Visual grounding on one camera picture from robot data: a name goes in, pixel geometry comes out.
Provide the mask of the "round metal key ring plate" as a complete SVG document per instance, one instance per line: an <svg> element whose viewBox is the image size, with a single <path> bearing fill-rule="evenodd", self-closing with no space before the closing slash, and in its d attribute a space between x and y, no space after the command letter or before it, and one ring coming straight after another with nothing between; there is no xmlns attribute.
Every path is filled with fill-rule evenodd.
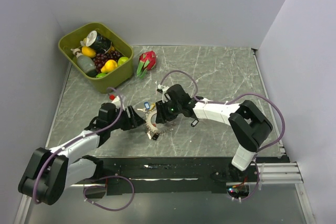
<svg viewBox="0 0 336 224"><path fill-rule="evenodd" d="M145 126L146 131L150 134L164 134L168 131L173 130L175 126L174 122L166 122L166 123L157 123L156 122L157 111L152 110L150 112L145 113Z"/></svg>

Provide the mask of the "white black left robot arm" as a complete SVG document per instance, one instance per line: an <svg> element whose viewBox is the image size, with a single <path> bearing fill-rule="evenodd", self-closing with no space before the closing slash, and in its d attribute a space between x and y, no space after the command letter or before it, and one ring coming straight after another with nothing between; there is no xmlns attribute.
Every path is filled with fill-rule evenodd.
<svg viewBox="0 0 336 224"><path fill-rule="evenodd" d="M75 138L51 149L34 150L18 184L18 192L36 203L53 205L69 186L88 179L103 179L103 162L88 155L99 148L114 130L128 131L145 124L133 107L114 103L101 105L98 115Z"/></svg>

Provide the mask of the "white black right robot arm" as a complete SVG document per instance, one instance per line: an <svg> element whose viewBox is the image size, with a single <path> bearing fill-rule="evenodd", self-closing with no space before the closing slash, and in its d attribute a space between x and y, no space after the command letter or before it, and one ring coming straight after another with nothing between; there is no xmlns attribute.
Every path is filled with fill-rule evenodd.
<svg viewBox="0 0 336 224"><path fill-rule="evenodd" d="M229 175L235 181L247 176L247 167L273 130L271 122L252 101L218 104L206 98L191 97L179 84L171 87L159 84L157 91L162 95L162 100L155 103L156 124L173 121L181 114L196 122L212 120L231 126L239 146L232 159Z"/></svg>

